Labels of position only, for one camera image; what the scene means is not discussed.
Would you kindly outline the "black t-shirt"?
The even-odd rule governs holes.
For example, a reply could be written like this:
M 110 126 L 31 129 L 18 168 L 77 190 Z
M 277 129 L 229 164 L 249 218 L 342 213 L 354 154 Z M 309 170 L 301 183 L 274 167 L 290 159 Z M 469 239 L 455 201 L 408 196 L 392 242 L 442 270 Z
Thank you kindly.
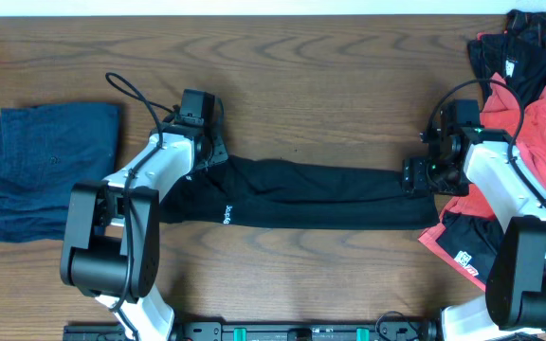
M 160 219 L 264 228 L 415 230 L 439 222 L 431 195 L 402 190 L 393 170 L 324 167 L 284 160 L 226 162 L 179 180 Z

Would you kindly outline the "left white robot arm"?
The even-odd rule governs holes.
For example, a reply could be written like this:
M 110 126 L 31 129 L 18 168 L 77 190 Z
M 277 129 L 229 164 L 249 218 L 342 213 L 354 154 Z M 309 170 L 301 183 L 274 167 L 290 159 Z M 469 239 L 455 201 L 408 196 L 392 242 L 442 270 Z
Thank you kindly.
M 160 203 L 188 175 L 227 160 L 220 123 L 166 123 L 125 167 L 71 190 L 64 284 L 108 308 L 129 340 L 168 340 L 174 311 L 159 293 Z

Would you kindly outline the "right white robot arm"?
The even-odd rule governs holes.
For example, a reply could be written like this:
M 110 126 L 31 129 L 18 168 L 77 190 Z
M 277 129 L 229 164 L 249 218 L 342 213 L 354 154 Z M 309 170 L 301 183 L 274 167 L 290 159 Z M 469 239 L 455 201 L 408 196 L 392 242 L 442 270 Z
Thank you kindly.
M 444 308 L 441 340 L 502 340 L 546 332 L 546 189 L 520 158 L 517 138 L 482 126 L 427 128 L 428 156 L 406 160 L 405 184 L 439 194 L 474 185 L 504 236 L 483 296 Z

